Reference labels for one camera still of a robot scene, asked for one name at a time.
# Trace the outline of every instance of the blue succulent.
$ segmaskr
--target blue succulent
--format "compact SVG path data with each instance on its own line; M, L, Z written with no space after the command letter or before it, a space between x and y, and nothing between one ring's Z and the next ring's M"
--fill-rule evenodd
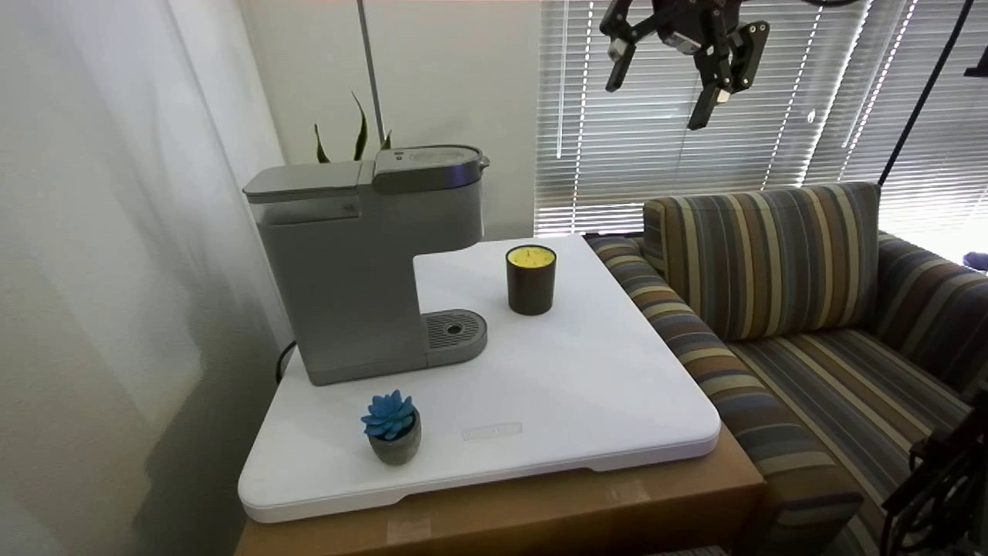
M415 426L418 406L409 403L409 396L402 398L402 390L396 390L389 396L373 396L361 419L368 438L393 440Z

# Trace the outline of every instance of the plant pot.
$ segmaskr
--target plant pot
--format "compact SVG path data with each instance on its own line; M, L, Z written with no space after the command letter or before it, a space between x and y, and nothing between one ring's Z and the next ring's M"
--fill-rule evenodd
M422 419L421 419L421 410L415 410L415 422L409 422L409 428L403 436L399 436L399 438L370 438L370 447L383 463L402 467L421 450L421 438L422 438Z

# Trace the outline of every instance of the couch cushion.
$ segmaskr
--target couch cushion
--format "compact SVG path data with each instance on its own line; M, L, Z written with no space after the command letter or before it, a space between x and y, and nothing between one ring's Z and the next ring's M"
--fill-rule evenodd
M850 473L641 259L636 239L588 243L767 475L770 495L738 551L806 553L828 542L860 502Z
M880 502L908 475L908 447L969 410L948 385L860 330L730 342L730 351L791 403L856 475L859 520L876 537Z
M644 203L644 259L721 336L860 323L876 302L876 184Z

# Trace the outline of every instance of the small potted plant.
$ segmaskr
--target small potted plant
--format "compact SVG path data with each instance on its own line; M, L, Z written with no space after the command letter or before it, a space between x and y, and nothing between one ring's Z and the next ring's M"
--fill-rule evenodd
M352 102L359 104L359 114L361 114L361 128L359 128L359 137L356 137L356 141L352 141L352 160L361 160L361 158L363 158L363 148L368 148L368 111L363 111L363 104L361 104L359 94L352 94ZM333 164L333 160L327 158L327 148L320 145L318 123L312 123L312 134L314 134L314 160L318 160L318 164ZM383 148L383 150L393 148L393 134L385 134L385 137L379 140L379 148Z
M383 463L402 467L421 450L421 410L415 406L409 396L402 398L402 390L373 396L361 419L363 436Z

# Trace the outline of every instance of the white tray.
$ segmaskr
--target white tray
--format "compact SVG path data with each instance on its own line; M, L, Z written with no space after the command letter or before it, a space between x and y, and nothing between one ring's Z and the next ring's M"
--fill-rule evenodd
M241 473L255 522L286 522L407 495L537 473L595 473L700 457L720 416L608 268L579 239L541 242L560 254L557 298L526 318L506 307L502 254L520 242L421 255L421 307L471 310L489 348L454 366L312 385L294 351ZM421 454L373 457L361 413L402 390L422 416Z

